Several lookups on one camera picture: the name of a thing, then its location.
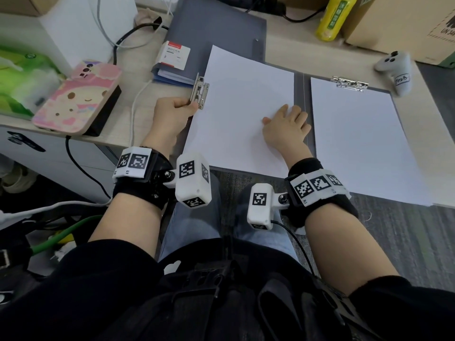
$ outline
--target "screw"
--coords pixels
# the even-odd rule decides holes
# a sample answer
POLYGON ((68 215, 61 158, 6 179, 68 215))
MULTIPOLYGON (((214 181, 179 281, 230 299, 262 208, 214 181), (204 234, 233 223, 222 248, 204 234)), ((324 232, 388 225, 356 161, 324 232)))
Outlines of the screw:
POLYGON ((284 205, 287 202, 287 194, 282 194, 278 197, 278 202, 284 205))

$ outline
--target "finger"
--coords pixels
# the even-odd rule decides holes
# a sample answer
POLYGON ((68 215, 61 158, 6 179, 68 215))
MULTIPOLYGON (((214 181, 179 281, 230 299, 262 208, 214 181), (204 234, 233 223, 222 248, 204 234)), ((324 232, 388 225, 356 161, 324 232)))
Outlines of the finger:
POLYGON ((308 114, 305 111, 302 111, 296 118, 295 123, 301 128, 304 126, 305 121, 308 118, 308 114))
POLYGON ((190 105, 182 106, 181 109, 187 113, 188 117, 191 117, 199 110, 199 104, 197 102, 192 102, 190 105))
POLYGON ((262 124, 263 124, 264 126, 266 126, 266 125, 268 125, 271 121, 272 121, 272 120, 271 120, 269 117, 264 117, 264 118, 262 119, 262 124))
POLYGON ((308 123, 305 123, 305 125, 302 127, 302 133, 304 134, 304 136, 307 136, 310 130, 311 126, 308 123))
POLYGON ((289 107, 289 105, 287 105, 287 104, 283 105, 281 108, 278 109, 277 113, 275 114, 275 116, 273 118, 286 117, 288 107, 289 107))
POLYGON ((286 118, 291 121, 295 121, 297 116, 300 114, 300 111, 302 111, 302 109, 299 106, 293 105, 291 112, 286 116, 286 118))
POLYGON ((174 107, 176 108, 180 108, 182 106, 190 104, 190 99, 184 97, 172 97, 172 101, 174 103, 174 107))

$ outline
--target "hand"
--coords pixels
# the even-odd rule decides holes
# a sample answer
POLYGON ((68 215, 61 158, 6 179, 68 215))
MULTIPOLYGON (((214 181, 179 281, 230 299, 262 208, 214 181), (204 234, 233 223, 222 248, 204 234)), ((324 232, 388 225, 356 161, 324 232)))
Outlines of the hand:
POLYGON ((196 102, 188 104, 189 102, 188 98, 159 98, 155 104, 151 130, 141 146, 153 148, 169 158, 177 135, 187 125, 188 118, 198 109, 196 102))
POLYGON ((290 169, 298 161, 313 155, 304 144, 304 139, 311 130, 311 126, 306 123, 308 114, 296 105, 289 114, 287 109, 288 105, 285 104, 272 119, 264 117, 262 133, 265 142, 281 153, 290 169))

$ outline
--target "green cable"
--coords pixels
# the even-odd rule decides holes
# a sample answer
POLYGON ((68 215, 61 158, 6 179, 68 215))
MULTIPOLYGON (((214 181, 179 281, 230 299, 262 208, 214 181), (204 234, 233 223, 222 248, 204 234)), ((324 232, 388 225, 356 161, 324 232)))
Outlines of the green cable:
POLYGON ((59 233, 58 235, 53 236, 49 240, 45 241, 44 243, 41 243, 37 246, 31 246, 31 250, 33 252, 33 255, 39 254, 40 252, 43 252, 44 250, 47 250, 48 248, 54 246, 57 244, 59 241, 61 241, 63 238, 65 238, 67 235, 71 234, 75 229, 77 229, 79 226, 82 226, 83 224, 95 220, 95 219, 101 219, 102 215, 93 215, 89 216, 88 218, 79 220, 77 223, 74 225, 68 227, 65 229, 63 232, 59 233))

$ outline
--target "sheet of paper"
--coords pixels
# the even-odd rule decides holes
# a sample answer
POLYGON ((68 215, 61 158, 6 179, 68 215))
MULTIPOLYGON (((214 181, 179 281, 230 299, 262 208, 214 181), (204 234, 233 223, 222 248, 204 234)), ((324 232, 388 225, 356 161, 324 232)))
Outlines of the sheet of paper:
POLYGON ((281 155, 264 141, 262 118, 293 105, 294 74, 213 46, 204 81, 208 95, 184 152, 202 153, 210 166, 287 177, 281 155))
POLYGON ((389 94, 311 78, 316 156, 354 193, 430 206, 389 94))

